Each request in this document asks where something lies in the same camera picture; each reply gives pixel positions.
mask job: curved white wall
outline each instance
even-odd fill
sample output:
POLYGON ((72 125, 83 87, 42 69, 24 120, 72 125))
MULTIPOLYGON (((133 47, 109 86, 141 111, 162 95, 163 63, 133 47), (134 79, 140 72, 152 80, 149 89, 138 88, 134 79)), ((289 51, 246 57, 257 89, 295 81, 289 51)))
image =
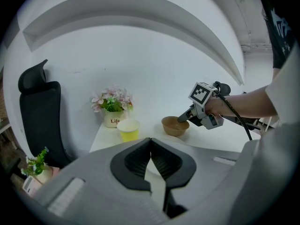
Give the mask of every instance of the curved white wall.
MULTIPOLYGON (((90 109, 92 90, 118 84, 133 92, 137 113, 165 112, 169 115, 181 114, 189 106, 186 97, 198 81, 213 83, 218 80, 229 84, 232 94, 241 93, 233 75, 243 77, 243 55, 230 24, 211 0, 167 1, 195 18, 201 18, 199 24, 207 26, 216 36, 218 48, 225 48, 218 50, 216 57, 213 57, 213 50, 218 48, 211 50, 205 46, 206 41, 198 43, 190 34, 184 35, 184 30, 165 23, 159 23, 158 29, 139 28, 132 24, 91 26, 95 17, 88 16, 85 18, 89 22, 87 27, 78 26, 82 18, 69 20, 46 33, 47 36, 51 34, 51 39, 45 39, 42 32, 33 37, 28 29, 32 21, 37 21, 64 1, 67 0, 28 0, 18 12, 20 32, 7 49, 5 102, 14 133, 28 155, 30 151, 23 132, 17 81, 25 69, 44 59, 49 60, 45 66, 47 79, 60 82, 62 87, 62 138, 67 150, 75 156, 89 151, 100 125, 90 109), (67 33, 62 32, 66 26, 67 33), (36 43, 37 38, 43 38, 44 42, 33 49, 30 41, 36 43), (221 64, 229 59, 235 65, 231 66, 233 74, 221 64)), ((151 23, 157 21, 149 20, 147 26, 151 23)))

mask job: wooden bowl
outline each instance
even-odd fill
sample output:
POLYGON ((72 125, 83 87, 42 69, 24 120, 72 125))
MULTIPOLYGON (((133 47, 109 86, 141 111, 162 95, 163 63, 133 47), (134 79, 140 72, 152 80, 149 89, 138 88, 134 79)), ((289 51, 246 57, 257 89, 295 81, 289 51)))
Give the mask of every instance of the wooden bowl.
POLYGON ((189 128, 189 123, 187 121, 178 122, 177 119, 178 117, 165 117, 161 120, 165 133, 174 137, 184 134, 189 128))

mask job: yellow paper cup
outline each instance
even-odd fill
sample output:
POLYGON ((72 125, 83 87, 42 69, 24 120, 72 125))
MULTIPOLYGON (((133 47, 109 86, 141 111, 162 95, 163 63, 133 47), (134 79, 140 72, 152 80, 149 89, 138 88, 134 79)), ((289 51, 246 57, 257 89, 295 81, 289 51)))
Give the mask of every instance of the yellow paper cup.
POLYGON ((135 119, 125 119, 118 123, 117 129, 121 133, 123 142, 139 139, 140 122, 135 119))

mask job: small potted plant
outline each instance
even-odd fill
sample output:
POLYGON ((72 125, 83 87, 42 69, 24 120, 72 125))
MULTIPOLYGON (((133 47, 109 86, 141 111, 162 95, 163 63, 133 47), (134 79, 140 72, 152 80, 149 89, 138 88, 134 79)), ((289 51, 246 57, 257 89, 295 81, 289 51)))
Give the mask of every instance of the small potted plant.
POLYGON ((111 87, 101 93, 93 93, 91 108, 94 112, 104 110, 104 124, 108 128, 116 128, 118 123, 128 117, 128 110, 133 110, 132 94, 126 89, 111 87))
POLYGON ((45 147, 40 154, 35 158, 26 157, 27 168, 21 169, 21 173, 27 176, 33 176, 41 183, 51 179, 53 171, 45 162, 45 155, 49 150, 45 147))

